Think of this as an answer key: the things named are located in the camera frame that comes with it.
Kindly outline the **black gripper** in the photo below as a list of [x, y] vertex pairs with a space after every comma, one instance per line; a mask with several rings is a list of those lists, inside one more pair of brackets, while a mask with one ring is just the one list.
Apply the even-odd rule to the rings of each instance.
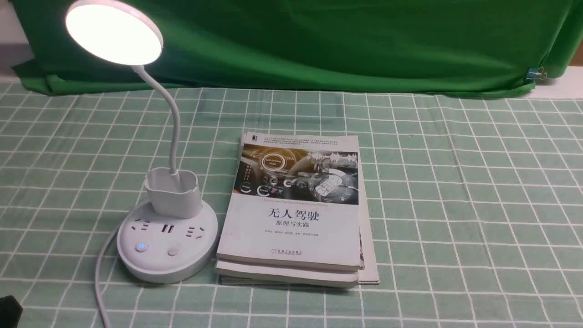
[[13, 295], [0, 297], [0, 327], [17, 328], [23, 314], [23, 306]]

